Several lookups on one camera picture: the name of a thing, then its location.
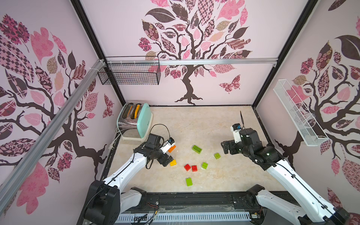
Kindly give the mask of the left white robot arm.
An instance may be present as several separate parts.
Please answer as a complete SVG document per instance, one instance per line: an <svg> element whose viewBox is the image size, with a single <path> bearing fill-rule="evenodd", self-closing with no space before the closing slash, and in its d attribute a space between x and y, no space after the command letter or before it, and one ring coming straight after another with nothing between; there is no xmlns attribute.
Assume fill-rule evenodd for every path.
<svg viewBox="0 0 360 225"><path fill-rule="evenodd" d="M156 160L162 166L168 166L172 156L168 152L175 148L175 140L149 134L146 142L133 150L129 160L115 173L102 181L95 180L89 187L82 211L77 221L82 225L85 220L95 225L113 225L119 215L141 204L146 191L132 188L123 193L126 185L143 168L151 168Z"/></svg>

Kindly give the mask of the long green lego brick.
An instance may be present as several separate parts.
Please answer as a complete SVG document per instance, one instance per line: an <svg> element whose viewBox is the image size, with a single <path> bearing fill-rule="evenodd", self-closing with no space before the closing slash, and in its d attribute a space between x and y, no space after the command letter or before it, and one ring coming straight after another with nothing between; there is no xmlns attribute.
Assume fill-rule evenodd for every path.
<svg viewBox="0 0 360 225"><path fill-rule="evenodd" d="M198 147L197 145L193 145L192 150L198 154L202 152L202 148Z"/></svg>

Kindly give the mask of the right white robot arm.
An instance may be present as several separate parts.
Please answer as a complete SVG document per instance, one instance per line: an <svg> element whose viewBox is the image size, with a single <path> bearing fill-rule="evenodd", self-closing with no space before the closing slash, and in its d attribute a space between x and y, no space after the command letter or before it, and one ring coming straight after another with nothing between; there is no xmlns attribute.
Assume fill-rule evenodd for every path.
<svg viewBox="0 0 360 225"><path fill-rule="evenodd" d="M273 196L261 185L248 190L258 205L267 208L294 225L347 225L350 214L342 207L336 207L323 199L309 186L281 157L271 143L263 146L250 136L242 136L242 140L223 141L221 147L225 154L242 154L254 164L274 177L295 199L298 205L280 197Z"/></svg>

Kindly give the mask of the orange lego brick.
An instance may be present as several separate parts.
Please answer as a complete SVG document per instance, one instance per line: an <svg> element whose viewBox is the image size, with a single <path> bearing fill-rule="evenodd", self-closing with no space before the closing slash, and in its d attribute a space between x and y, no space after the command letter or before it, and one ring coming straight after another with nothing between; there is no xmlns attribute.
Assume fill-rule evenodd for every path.
<svg viewBox="0 0 360 225"><path fill-rule="evenodd" d="M167 152L171 153L176 148L176 145L172 146Z"/></svg>

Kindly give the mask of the yellow lego brick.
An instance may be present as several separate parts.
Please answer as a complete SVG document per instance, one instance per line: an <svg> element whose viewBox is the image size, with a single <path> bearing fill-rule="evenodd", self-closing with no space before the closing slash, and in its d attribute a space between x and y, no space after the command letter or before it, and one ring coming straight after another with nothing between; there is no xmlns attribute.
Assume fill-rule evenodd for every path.
<svg viewBox="0 0 360 225"><path fill-rule="evenodd" d="M176 160L173 160L173 161L170 163L170 166L171 166L171 167L174 167L175 165L177 165L177 161L176 161Z"/></svg>

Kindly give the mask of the green lego brick front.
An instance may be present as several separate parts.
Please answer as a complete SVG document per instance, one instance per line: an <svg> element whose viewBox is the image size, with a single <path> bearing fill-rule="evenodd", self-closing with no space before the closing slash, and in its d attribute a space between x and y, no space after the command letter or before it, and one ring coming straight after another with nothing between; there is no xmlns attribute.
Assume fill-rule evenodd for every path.
<svg viewBox="0 0 360 225"><path fill-rule="evenodd" d="M193 185L192 179L191 178L186 178L186 185L187 187L190 187Z"/></svg>

